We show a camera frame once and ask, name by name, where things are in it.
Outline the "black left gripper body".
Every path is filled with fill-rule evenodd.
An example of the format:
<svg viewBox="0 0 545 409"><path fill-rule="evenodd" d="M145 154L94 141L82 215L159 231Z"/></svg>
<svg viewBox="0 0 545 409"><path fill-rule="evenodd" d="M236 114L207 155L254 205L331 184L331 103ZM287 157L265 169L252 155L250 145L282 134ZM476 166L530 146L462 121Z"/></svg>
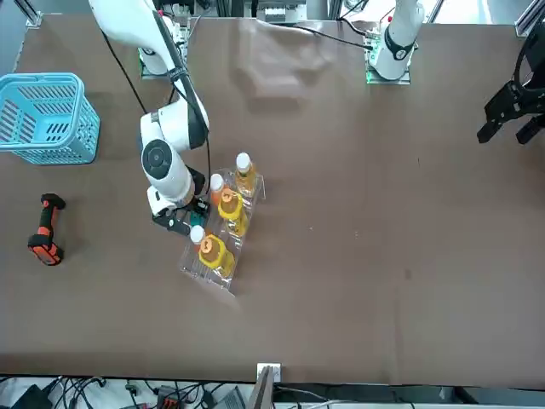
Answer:
<svg viewBox="0 0 545 409"><path fill-rule="evenodd" d="M523 90L515 83L509 85L513 94L513 115L522 117L526 114L544 114L544 94Z"/></svg>

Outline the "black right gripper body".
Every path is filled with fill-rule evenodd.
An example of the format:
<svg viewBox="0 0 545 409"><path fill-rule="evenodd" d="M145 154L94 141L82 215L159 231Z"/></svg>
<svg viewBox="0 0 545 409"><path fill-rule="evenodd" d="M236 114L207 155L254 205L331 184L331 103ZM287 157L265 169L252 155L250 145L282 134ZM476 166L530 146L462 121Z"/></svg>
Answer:
<svg viewBox="0 0 545 409"><path fill-rule="evenodd" d="M202 218L208 218L210 214L210 202L205 197L204 189L206 188L206 177L203 173L195 170L192 167L188 167L192 181L194 182L195 191L194 196L184 207L184 210L188 212L196 213Z"/></svg>

